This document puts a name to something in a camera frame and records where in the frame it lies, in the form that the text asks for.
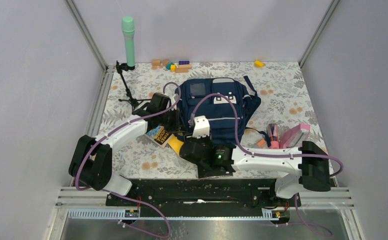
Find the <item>navy blue student backpack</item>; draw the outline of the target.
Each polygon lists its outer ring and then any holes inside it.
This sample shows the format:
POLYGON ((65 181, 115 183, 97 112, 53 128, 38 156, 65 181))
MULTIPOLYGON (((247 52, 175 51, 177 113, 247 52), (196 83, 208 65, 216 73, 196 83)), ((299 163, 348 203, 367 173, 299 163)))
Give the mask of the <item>navy blue student backpack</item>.
MULTIPOLYGON (((237 136, 241 141, 247 124, 262 103, 248 76, 243 77, 246 85, 229 77, 195 78, 183 82, 179 87, 181 98, 177 104, 186 131, 193 132, 189 121, 197 104, 209 94, 221 94, 228 98, 237 112, 237 136)), ((195 116, 205 116, 210 125, 214 145, 236 145, 235 114, 230 103, 221 96, 206 99, 197 109, 195 116)))

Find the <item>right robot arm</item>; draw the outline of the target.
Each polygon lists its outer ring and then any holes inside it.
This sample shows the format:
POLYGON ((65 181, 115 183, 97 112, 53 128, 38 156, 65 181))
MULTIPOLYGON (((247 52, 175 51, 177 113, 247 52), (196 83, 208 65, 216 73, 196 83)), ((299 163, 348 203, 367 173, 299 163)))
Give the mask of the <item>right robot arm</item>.
POLYGON ((275 180, 269 201, 275 206, 303 190, 328 192, 331 189, 327 154, 312 141, 301 146, 270 149, 242 148, 232 144, 213 145, 208 137, 188 138, 179 156, 197 166, 199 178, 231 176, 256 170, 285 173, 275 180))

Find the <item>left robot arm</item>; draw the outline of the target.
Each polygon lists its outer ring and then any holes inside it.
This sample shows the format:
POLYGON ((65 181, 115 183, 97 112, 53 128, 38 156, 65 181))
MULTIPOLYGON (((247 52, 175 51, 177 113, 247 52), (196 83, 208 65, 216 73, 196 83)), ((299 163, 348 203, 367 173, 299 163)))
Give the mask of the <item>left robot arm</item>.
POLYGON ((124 205, 134 204, 137 192, 129 179, 112 170, 113 156, 125 145, 158 126, 174 132, 179 120, 176 109, 179 98, 177 93, 167 96, 156 92, 150 102, 133 110, 132 115, 111 132, 80 137, 68 168, 78 189, 113 192, 118 194, 124 205))

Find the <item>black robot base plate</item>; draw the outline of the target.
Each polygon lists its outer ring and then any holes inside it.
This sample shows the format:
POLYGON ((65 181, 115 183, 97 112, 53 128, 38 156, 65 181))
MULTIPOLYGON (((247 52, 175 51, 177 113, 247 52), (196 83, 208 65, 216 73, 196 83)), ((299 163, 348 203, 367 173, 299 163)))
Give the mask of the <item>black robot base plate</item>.
POLYGON ((275 179, 133 179, 127 197, 149 203, 163 214, 251 215, 255 209, 294 207, 300 199, 273 195, 275 179))

